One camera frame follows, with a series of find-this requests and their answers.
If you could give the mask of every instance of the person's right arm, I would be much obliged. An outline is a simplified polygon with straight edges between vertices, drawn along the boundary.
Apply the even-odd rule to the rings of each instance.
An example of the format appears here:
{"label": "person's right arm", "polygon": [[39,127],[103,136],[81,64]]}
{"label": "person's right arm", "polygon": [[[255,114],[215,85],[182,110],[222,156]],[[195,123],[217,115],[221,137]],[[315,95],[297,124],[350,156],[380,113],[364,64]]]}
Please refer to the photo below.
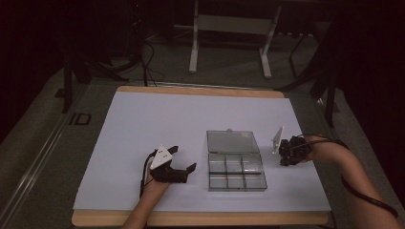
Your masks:
{"label": "person's right arm", "polygon": [[[319,140],[322,137],[308,136],[306,141]],[[370,198],[384,202],[375,189],[358,158],[345,147],[331,142],[311,145],[312,152],[307,159],[336,163],[342,172],[342,177],[357,192]],[[356,228],[401,228],[396,218],[387,210],[356,197],[347,191],[347,200],[352,221]]]}

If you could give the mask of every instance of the white desk leg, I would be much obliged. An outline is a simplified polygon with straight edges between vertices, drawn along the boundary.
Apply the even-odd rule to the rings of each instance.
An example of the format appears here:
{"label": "white desk leg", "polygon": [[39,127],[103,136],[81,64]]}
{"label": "white desk leg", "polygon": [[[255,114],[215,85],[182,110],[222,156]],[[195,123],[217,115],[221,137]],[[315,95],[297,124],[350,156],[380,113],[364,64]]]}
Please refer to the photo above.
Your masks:
{"label": "white desk leg", "polygon": [[190,73],[197,72],[197,60],[199,58],[199,0],[194,1],[194,26],[193,26],[193,48],[191,48],[191,58],[190,58],[190,67],[188,71]]}
{"label": "white desk leg", "polygon": [[267,52],[268,52],[268,47],[270,46],[271,39],[273,38],[273,35],[274,35],[274,31],[277,26],[277,21],[278,21],[279,15],[280,15],[280,11],[281,11],[281,6],[277,8],[276,12],[274,12],[274,16],[273,16],[273,19],[271,20],[270,28],[268,29],[267,40],[266,40],[265,45],[259,49],[260,58],[262,60],[263,73],[265,75],[265,78],[271,78],[271,71],[270,71],[270,66],[268,64]]}

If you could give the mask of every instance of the white bracket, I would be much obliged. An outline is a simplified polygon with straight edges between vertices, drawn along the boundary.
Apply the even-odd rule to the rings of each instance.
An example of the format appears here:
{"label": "white bracket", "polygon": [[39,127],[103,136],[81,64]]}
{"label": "white bracket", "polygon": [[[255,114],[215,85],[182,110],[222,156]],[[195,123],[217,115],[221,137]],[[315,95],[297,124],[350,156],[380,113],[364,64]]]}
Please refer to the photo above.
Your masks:
{"label": "white bracket", "polygon": [[172,157],[173,156],[167,151],[167,149],[160,145],[160,147],[156,151],[155,158],[152,161],[151,170],[154,170],[167,161],[171,160]]}
{"label": "white bracket", "polygon": [[280,127],[280,130],[277,132],[276,136],[273,138],[273,154],[278,154],[280,149],[281,139],[283,136],[284,126]]}

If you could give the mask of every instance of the transparent compartment box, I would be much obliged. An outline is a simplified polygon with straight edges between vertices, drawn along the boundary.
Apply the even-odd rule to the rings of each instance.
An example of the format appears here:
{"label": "transparent compartment box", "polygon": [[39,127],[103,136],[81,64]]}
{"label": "transparent compartment box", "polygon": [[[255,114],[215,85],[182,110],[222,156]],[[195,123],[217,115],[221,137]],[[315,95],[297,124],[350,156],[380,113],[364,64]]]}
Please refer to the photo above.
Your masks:
{"label": "transparent compartment box", "polygon": [[252,132],[208,131],[209,191],[250,192],[267,188]]}

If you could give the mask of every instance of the open lid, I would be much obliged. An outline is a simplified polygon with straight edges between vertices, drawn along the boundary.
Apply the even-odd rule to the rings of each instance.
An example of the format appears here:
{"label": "open lid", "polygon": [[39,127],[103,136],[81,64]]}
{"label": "open lid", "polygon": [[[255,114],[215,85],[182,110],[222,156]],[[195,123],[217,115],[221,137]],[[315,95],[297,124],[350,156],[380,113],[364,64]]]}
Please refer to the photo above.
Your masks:
{"label": "open lid", "polygon": [[252,132],[246,131],[207,131],[208,152],[216,154],[259,153]]}

